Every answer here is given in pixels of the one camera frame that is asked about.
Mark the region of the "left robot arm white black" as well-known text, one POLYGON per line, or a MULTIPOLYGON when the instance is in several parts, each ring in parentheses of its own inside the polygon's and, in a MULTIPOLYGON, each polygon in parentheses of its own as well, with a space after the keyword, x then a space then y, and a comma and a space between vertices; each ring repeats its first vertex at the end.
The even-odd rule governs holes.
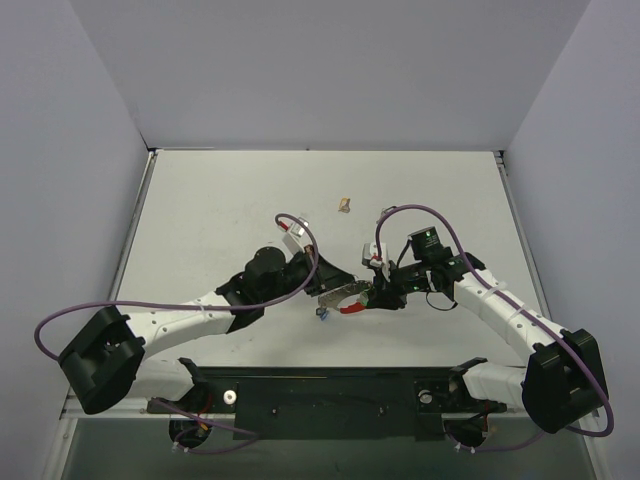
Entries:
POLYGON ((172 400, 192 412, 204 403, 204 384, 185 377, 180 365, 164 367, 153 356, 204 336, 246 328, 277 298, 298 292, 317 297, 354 280, 312 247, 291 259, 276 247, 264 247, 228 282, 174 311, 125 314, 115 306, 99 309, 64 348, 58 363, 89 415, 110 409, 133 390, 172 400))

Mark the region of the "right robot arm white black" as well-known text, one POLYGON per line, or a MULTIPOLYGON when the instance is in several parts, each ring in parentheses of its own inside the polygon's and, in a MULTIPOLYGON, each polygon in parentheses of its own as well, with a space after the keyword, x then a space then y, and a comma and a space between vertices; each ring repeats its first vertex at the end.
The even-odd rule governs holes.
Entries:
POLYGON ((599 347, 589 332, 571 332, 528 308, 482 262, 443 246, 433 227, 413 233, 405 248, 414 261, 400 266, 385 244, 364 245, 362 263, 374 272, 363 295, 366 308, 398 310, 410 294, 442 294, 489 326, 523 363, 510 367, 478 358, 455 367, 446 386, 453 406, 468 409, 487 400, 522 409, 547 433, 599 408, 612 411, 599 347))

